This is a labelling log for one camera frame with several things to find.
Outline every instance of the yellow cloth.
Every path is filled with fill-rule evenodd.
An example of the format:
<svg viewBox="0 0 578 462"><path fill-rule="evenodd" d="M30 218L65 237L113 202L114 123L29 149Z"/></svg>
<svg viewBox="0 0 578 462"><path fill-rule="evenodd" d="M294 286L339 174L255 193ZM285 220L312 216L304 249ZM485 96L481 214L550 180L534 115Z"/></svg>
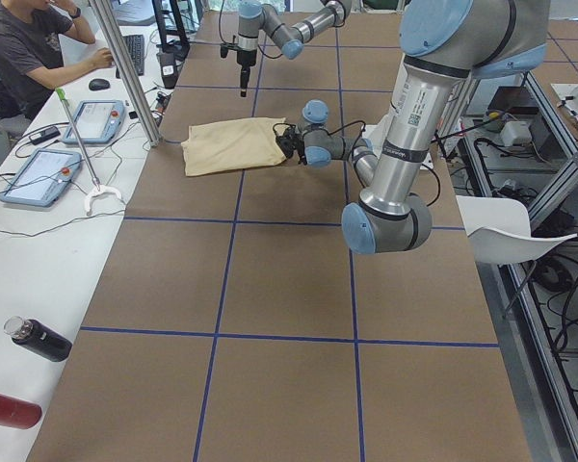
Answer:
<svg viewBox="0 0 578 462"><path fill-rule="evenodd" d="M258 117L191 126L182 142L186 176L280 164L285 156L272 127L284 121Z"/></svg>

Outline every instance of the smartphone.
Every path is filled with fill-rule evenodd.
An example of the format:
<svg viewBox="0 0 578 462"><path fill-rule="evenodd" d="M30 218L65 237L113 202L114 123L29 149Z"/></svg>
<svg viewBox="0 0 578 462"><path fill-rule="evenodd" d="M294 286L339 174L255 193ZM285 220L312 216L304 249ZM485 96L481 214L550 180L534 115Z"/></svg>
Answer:
<svg viewBox="0 0 578 462"><path fill-rule="evenodd" d="M38 133L34 133L28 137L30 139L31 144L40 144L43 141L51 140L52 138L56 138L60 136L60 130L55 125L51 127L47 127L44 130L41 130Z"/></svg>

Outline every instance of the white desk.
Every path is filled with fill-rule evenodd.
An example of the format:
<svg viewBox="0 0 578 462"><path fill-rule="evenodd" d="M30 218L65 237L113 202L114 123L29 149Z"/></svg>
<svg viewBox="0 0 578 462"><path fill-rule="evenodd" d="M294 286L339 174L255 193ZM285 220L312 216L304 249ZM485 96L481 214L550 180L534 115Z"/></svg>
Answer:
<svg viewBox="0 0 578 462"><path fill-rule="evenodd" d="M150 27L125 27L124 34L142 33L146 43ZM86 54L106 46L102 39L87 47ZM148 47L145 75L141 77L144 90L162 83L156 62L154 45ZM84 99L121 99L127 101L121 80L115 78L116 69L101 69L65 85L66 97L74 105ZM101 77L111 82L110 90L90 91L88 82ZM150 102L156 91L146 94ZM40 126L66 121L62 104L54 94L31 124L30 130ZM118 136L133 123L126 117ZM55 149L66 148L61 143ZM104 146L89 148L93 155ZM133 127L118 141L114 150L123 158L114 180L109 183L118 188L127 202L137 184L144 166L148 145L141 125ZM30 154L34 146L27 146L19 155ZM107 184L118 165L118 157L107 149L92 159L101 183ZM0 173L16 172L24 163L13 153L0 168ZM92 179L85 165L75 178L75 183L86 193L92 188ZM5 183L0 180L0 192ZM0 229L33 234L74 218L82 218L84 194L70 186L66 193L50 208L34 209L15 207L0 202ZM106 195L92 202L92 214L112 214L124 209L114 196ZM45 233L35 238L14 237L0 233L0 393L26 399L47 409L54 388L62 373L63 363L52 363L36 354L14 345L2 332L6 319L19 315L34 318L71 341L75 340L92 293L103 269L105 260L118 232L122 214L84 220ZM20 462L26 459L39 432L40 423L29 430L0 426L0 462Z"/></svg>

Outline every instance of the brown table surface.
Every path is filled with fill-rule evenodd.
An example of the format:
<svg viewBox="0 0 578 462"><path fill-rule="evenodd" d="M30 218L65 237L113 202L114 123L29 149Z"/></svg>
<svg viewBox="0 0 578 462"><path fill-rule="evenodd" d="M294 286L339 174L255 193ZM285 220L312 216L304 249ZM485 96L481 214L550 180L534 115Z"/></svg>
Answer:
<svg viewBox="0 0 578 462"><path fill-rule="evenodd" d="M218 41L217 20L197 38ZM330 129L376 123L399 23L355 14L292 63L259 55L247 98L234 55L192 45L30 461L531 460L444 163L429 240L375 256L344 244L359 185L341 163L183 173L191 124L297 121L312 98ZM578 45L569 27L540 79L578 82L552 51ZM415 190L432 199L433 176Z"/></svg>

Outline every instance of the white hook tool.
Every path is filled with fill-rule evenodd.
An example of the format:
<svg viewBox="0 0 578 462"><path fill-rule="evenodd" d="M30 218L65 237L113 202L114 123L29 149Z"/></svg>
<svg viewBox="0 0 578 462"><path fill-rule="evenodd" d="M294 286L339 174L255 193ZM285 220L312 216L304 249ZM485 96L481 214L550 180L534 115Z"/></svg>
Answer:
<svg viewBox="0 0 578 462"><path fill-rule="evenodd" d="M84 210L86 211L86 215L89 215L92 210L92 200L95 197L99 197L102 194L114 194L118 200L122 201L122 194L117 188L113 188L111 186L101 185L98 176L96 176L96 172L94 171L94 167L92 166L92 162L90 160L90 156L88 155L88 151L86 150L86 146L77 131L77 125L73 120L73 116L70 113L70 108L68 107L68 101L65 97L65 91L62 89L56 89L58 93L58 97L62 102L63 107L65 108L66 118L68 118L68 122L70 123L70 129L77 140L77 144L79 144L79 148L81 149L81 154L84 157L84 161L88 166L88 170L90 171L90 175L92 176L92 183L94 184L94 188L92 191L88 192L86 198L84 199Z"/></svg>

